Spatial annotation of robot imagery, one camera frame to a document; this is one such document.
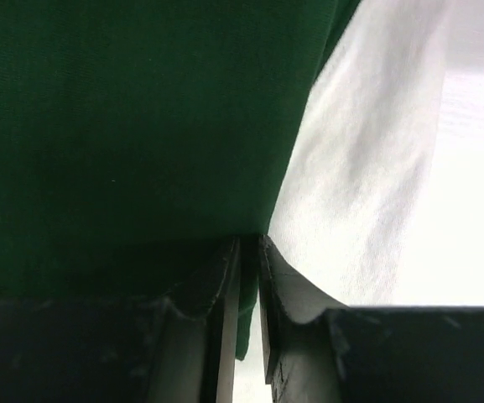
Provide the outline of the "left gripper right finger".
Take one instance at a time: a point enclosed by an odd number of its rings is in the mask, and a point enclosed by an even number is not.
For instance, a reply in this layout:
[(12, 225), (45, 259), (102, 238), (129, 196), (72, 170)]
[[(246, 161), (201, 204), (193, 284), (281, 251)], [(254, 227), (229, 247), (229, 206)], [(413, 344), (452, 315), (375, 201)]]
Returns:
[(274, 401), (484, 403), (484, 306), (346, 306), (258, 243)]

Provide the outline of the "white and green t shirt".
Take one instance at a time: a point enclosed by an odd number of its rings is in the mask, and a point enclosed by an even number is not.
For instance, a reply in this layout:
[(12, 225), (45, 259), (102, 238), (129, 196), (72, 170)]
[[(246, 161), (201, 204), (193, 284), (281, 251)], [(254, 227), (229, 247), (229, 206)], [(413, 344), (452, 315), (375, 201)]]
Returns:
[(388, 303), (452, 1), (0, 1), (0, 298), (164, 291), (267, 234)]

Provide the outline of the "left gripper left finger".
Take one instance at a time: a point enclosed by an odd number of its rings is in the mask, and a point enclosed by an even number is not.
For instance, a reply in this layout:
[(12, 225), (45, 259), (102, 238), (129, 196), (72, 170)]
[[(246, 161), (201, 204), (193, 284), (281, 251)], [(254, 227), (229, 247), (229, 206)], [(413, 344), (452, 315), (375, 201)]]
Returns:
[(164, 296), (0, 300), (0, 402), (231, 401), (239, 254)]

